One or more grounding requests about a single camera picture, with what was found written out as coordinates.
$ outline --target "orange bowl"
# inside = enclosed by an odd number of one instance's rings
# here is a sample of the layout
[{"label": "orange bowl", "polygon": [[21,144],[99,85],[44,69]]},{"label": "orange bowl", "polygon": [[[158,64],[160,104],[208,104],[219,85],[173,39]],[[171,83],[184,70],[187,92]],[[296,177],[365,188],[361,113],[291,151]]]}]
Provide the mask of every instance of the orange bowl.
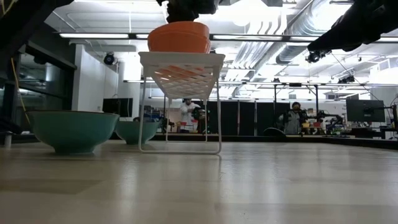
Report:
[{"label": "orange bowl", "polygon": [[206,37],[184,32],[167,32],[148,38],[151,52],[208,53],[210,44]]},{"label": "orange bowl", "polygon": [[191,22],[191,21],[183,21],[183,22],[172,22],[170,24],[166,24],[154,29],[149,36],[158,35],[163,32],[188,32],[191,34],[202,35],[204,37],[209,38],[210,31],[209,27],[200,23],[200,22]]}]

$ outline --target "green ceramic bowl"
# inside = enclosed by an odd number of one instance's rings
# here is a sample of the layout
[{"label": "green ceramic bowl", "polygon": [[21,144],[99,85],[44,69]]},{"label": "green ceramic bowl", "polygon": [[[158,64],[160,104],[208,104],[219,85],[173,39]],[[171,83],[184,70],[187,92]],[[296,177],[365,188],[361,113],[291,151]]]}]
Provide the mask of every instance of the green ceramic bowl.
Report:
[{"label": "green ceramic bowl", "polygon": [[[144,122],[142,127],[142,143],[145,144],[156,134],[159,122]],[[116,134],[125,140],[127,144],[138,144],[139,139],[139,122],[136,121],[119,121],[116,126]]]},{"label": "green ceramic bowl", "polygon": [[37,139],[56,153],[93,152],[108,140],[119,120],[118,114],[83,111],[28,111]]}]

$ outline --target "floor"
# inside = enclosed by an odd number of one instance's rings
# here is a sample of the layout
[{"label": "floor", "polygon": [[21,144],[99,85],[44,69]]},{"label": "floor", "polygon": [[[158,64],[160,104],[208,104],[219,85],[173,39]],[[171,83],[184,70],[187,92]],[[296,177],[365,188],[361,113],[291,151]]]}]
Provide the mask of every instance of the floor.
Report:
[{"label": "floor", "polygon": [[397,220],[398,151],[234,142],[220,156],[188,156],[140,154],[121,141],[80,156],[43,144],[0,149],[0,223]]}]

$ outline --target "person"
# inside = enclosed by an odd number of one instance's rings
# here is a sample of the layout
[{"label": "person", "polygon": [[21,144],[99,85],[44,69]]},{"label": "person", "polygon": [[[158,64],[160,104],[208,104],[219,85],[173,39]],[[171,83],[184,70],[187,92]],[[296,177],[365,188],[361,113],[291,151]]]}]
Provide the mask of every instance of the person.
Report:
[{"label": "person", "polygon": [[279,121],[284,123],[285,134],[301,133],[302,111],[301,104],[294,102],[292,109],[279,117]]},{"label": "person", "polygon": [[193,127],[193,117],[192,111],[195,108],[200,108],[199,105],[192,103],[191,99],[184,99],[183,104],[181,105],[181,122],[186,123],[186,125],[181,126],[181,133],[189,133],[190,131],[195,130]]}]

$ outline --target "white metal rack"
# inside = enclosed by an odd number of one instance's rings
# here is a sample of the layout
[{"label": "white metal rack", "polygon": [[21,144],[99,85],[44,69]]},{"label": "white metal rack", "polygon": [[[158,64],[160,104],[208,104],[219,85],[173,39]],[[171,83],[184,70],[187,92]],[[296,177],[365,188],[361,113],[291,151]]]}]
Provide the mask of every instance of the white metal rack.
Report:
[{"label": "white metal rack", "polygon": [[[191,54],[171,52],[139,52],[141,64],[144,67],[144,89],[142,92],[141,122],[139,131],[139,150],[143,153],[166,154],[218,154],[221,152],[221,102],[218,79],[223,67],[225,55],[222,54]],[[217,115],[218,115],[218,150],[208,151],[157,151],[141,148],[142,127],[144,122],[144,105],[147,77],[152,77],[158,87],[169,99],[169,109],[173,99],[195,98],[203,100],[206,107],[207,100],[216,85]]]}]

